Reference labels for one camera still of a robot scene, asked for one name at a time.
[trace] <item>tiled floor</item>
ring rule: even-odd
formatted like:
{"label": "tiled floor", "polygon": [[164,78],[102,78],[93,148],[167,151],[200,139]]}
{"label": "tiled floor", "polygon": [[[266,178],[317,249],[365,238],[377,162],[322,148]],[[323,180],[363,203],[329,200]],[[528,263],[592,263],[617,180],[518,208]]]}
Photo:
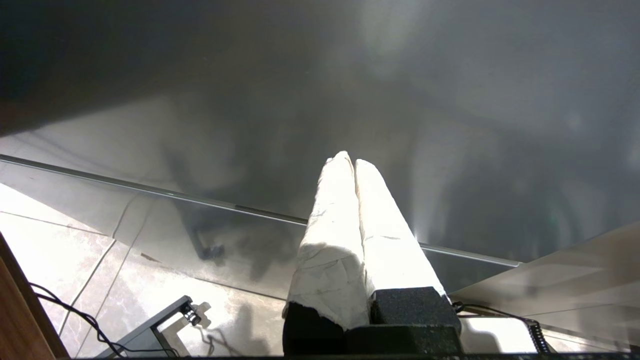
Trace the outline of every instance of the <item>tiled floor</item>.
{"label": "tiled floor", "polygon": [[[189,295],[210,323],[171,325],[182,328],[177,333],[182,344],[172,341],[182,355],[282,353],[283,300],[180,274],[1,184],[0,231],[29,281],[64,302],[76,300],[74,306],[96,317],[112,341]],[[66,311],[43,306],[60,331]],[[61,339],[72,357],[96,356],[106,348],[75,315],[65,322]]]}

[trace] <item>metal rail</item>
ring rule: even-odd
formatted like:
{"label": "metal rail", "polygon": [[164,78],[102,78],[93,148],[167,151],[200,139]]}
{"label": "metal rail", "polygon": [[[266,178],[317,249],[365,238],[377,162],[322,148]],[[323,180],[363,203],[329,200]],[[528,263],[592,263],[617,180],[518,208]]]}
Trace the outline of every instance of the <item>metal rail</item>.
{"label": "metal rail", "polygon": [[[128,190],[134,190],[134,191],[139,191],[143,193],[150,193],[150,194],[158,195],[162,197],[169,197],[171,199],[183,200],[187,202],[192,202],[194,204],[212,206],[214,208],[235,211],[236,213],[253,215],[255,217],[267,218],[270,220],[287,222],[289,224],[294,224],[294,225],[307,226],[307,222],[308,222],[308,220],[305,218],[292,217],[289,215],[274,213],[272,211],[260,210],[260,209],[250,208],[248,206],[232,204],[230,202],[212,200],[206,197],[194,196],[194,195],[189,195],[181,192],[174,192],[167,189],[156,188],[155,186],[132,183],[131,181],[119,180],[113,177],[92,174],[89,172],[78,171],[71,168],[58,167],[55,165],[40,163],[37,161],[32,161],[32,160],[27,160],[22,158],[16,158],[14,156],[9,156],[4,154],[0,154],[0,161],[4,163],[22,166],[22,167],[29,167],[37,170],[52,172],[54,174],[70,176],[76,179],[93,181],[94,183],[117,186],[119,188],[124,188]],[[492,263],[496,265],[517,267],[518,265],[521,264],[521,262],[519,261],[495,258],[493,256],[480,255],[473,252],[450,249],[447,247],[433,246],[425,243],[420,243],[420,247],[426,251],[437,252],[439,254],[457,256],[459,258],[472,259],[472,260],[482,261],[485,263]]]}

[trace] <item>wooden panel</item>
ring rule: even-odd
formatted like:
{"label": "wooden panel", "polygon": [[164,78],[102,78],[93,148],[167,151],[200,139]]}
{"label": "wooden panel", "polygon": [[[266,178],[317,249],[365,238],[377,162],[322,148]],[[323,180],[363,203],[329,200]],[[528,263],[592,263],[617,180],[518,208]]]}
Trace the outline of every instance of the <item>wooden panel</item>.
{"label": "wooden panel", "polygon": [[11,249],[0,234],[0,359],[68,357]]}

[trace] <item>white paper-wrapped object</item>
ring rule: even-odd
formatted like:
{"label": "white paper-wrapped object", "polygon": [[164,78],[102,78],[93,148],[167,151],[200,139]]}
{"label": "white paper-wrapped object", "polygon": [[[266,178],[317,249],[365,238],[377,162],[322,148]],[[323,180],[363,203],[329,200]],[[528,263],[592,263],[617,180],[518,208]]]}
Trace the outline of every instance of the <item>white paper-wrapped object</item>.
{"label": "white paper-wrapped object", "polygon": [[345,330],[369,323],[358,210],[353,165],[342,151],[320,174],[287,303],[312,307]]}
{"label": "white paper-wrapped object", "polygon": [[378,169],[357,160],[355,174],[367,297],[375,290],[427,286],[445,295]]}

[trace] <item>coiled black cable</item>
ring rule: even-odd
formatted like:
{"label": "coiled black cable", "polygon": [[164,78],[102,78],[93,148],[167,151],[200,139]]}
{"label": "coiled black cable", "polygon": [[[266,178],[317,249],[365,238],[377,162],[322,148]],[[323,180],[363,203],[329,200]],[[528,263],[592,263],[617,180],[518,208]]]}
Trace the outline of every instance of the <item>coiled black cable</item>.
{"label": "coiled black cable", "polygon": [[109,340],[107,338],[107,336],[104,334],[104,332],[100,329],[100,326],[98,325],[98,321],[96,321],[96,319],[87,314],[87,313],[83,313],[82,311],[74,308],[73,306],[66,304],[64,302],[62,302],[60,300],[60,298],[58,298],[53,292],[49,291],[47,288],[40,286],[38,284],[33,284],[32,282],[29,283],[29,285],[33,286],[34,288],[38,288],[41,289],[42,291],[48,293],[49,295],[51,295],[52,297],[48,297],[39,293],[35,293],[36,297],[38,297],[39,299],[42,300],[46,300],[49,302],[52,302],[54,304],[57,304],[61,307],[63,307],[66,310],[71,311],[72,313],[75,313],[77,315],[79,315],[84,321],[88,322],[89,325],[91,325],[96,333],[97,333],[97,339],[99,342],[101,343],[105,343],[107,344],[107,346],[109,347],[109,349],[111,349],[111,351],[113,351],[113,353],[117,356],[117,357],[124,357],[122,355],[123,351],[128,351],[128,352],[166,352],[170,357],[179,357],[178,352],[174,349],[174,348],[160,348],[160,349],[143,349],[143,350],[133,350],[133,349],[129,349],[127,347],[125,347],[124,345],[118,344],[118,343],[114,343],[113,341]]}
{"label": "coiled black cable", "polygon": [[494,309],[492,307],[484,306],[484,305],[464,304],[464,303],[462,303],[460,301],[453,303],[453,308],[455,309],[456,313],[459,313],[459,312],[463,311],[467,307],[475,307],[477,309],[489,310],[489,311],[491,311],[493,313],[500,314],[502,316],[506,316],[506,317],[509,317],[509,318],[514,318],[514,319],[520,320],[521,322],[523,322],[527,326],[527,328],[529,330],[529,335],[531,335],[531,340],[533,340],[533,345],[536,347],[536,350],[541,354],[550,354],[551,353],[551,349],[549,348],[549,344],[547,343],[547,341],[545,339],[545,336],[542,333],[542,327],[540,326],[540,323],[537,322],[536,320],[523,318],[521,316],[517,316],[517,315],[514,315],[514,314],[505,313],[504,311],[500,311],[500,310]]}

